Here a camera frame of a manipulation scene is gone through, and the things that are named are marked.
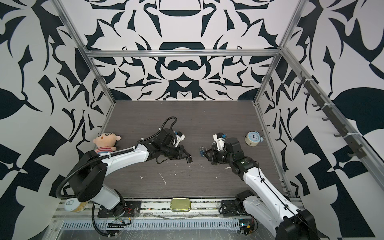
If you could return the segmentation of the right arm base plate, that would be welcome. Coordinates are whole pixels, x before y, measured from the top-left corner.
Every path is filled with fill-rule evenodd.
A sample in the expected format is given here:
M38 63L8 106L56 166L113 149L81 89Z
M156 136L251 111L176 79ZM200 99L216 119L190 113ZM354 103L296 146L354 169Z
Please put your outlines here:
M234 217L234 216L246 216L246 212L243 202L235 200L222 200L221 206L219 207L219 213L225 217Z

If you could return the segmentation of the blue padlock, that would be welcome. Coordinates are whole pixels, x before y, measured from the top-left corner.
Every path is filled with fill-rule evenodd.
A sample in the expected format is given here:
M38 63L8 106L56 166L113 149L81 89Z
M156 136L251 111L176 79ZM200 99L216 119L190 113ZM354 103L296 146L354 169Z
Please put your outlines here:
M200 147L200 154L202 157L205 156L206 148L205 147Z

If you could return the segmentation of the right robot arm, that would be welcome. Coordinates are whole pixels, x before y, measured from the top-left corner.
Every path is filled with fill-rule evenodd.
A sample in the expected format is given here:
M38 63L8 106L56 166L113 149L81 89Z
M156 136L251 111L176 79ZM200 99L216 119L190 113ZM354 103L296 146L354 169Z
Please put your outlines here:
M259 163L244 154L237 138L219 138L210 149L201 147L200 153L212 165L229 165L253 190L237 195L240 209L261 223L276 240L320 239L314 216L308 210L300 210L275 188Z

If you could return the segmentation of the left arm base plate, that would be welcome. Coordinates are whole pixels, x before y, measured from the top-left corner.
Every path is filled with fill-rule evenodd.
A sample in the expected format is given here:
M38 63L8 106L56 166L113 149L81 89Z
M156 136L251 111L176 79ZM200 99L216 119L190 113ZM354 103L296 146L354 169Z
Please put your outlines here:
M125 201L124 204L120 203L112 210L106 209L104 206L101 206L98 211L98 218L131 218L138 216L141 212L141 201Z

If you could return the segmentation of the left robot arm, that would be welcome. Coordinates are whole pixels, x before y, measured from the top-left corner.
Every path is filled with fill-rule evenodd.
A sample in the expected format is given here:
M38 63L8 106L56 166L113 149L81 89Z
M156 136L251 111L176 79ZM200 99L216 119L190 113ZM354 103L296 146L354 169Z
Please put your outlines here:
M76 198L80 203L91 202L92 224L95 231L107 238L117 235L116 232L103 232L95 221L95 206L100 205L114 217L119 223L112 223L113 227L126 227L132 222L125 222L122 216L128 210L128 205L123 196L115 189L105 185L105 177L128 166L144 163L150 160L158 160L164 156L166 160L193 161L191 155L181 145L185 135L180 131L174 131L173 127L166 128L165 125L172 121L177 122L177 117L167 118L159 130L144 139L140 139L130 148L117 151L114 146L110 150L101 152L92 150L86 152L70 173L58 185L55 195L60 200Z

